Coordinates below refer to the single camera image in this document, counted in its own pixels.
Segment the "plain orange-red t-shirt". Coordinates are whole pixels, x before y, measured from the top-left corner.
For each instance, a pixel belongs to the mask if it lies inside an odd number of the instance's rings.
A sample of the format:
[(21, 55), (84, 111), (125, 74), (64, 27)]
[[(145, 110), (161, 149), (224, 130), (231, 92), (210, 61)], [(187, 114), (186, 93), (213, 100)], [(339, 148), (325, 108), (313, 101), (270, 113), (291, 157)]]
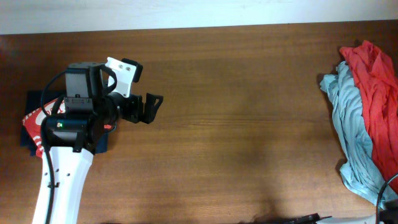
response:
[(373, 142), (371, 158), (384, 180), (397, 174), (397, 76), (390, 56), (365, 40), (341, 47), (360, 91), (366, 131)]

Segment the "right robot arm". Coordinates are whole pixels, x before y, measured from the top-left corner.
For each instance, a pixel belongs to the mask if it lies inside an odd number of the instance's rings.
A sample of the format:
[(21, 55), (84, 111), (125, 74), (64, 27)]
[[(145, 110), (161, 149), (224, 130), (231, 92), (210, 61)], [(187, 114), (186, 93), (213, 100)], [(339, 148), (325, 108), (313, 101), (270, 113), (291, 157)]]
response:
[(381, 210), (376, 220), (376, 215), (370, 215), (360, 218), (333, 218), (333, 217), (320, 217), (319, 214), (314, 213), (311, 215), (297, 217), (297, 218), (284, 218), (272, 223), (282, 224), (397, 224), (397, 200), (389, 201), (385, 204), (386, 209)]

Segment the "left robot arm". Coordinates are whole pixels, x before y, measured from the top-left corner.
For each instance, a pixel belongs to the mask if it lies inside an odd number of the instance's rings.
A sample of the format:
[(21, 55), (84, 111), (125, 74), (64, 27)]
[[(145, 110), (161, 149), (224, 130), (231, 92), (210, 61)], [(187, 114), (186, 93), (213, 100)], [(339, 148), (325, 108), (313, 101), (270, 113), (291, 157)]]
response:
[(88, 171), (106, 125), (118, 120), (149, 124), (163, 96), (131, 94), (143, 66), (109, 57), (106, 63), (70, 64), (59, 96), (40, 125), (42, 178), (33, 223), (76, 223)]

